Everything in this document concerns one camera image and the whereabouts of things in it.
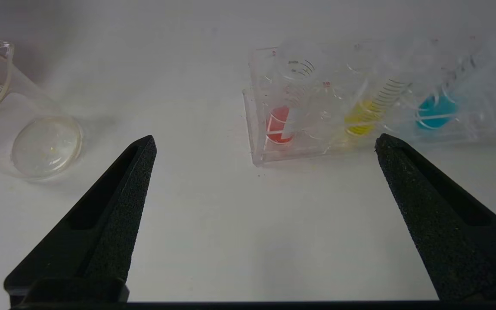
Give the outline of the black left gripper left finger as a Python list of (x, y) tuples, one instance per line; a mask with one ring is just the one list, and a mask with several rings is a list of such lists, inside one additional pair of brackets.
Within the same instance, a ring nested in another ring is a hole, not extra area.
[(136, 236), (157, 147), (131, 143), (5, 278), (12, 307), (126, 302)]

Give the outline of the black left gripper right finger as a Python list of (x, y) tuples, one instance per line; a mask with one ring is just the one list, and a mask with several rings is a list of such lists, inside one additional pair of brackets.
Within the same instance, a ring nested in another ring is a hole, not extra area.
[(496, 214), (405, 141), (375, 152), (439, 300), (496, 301)]

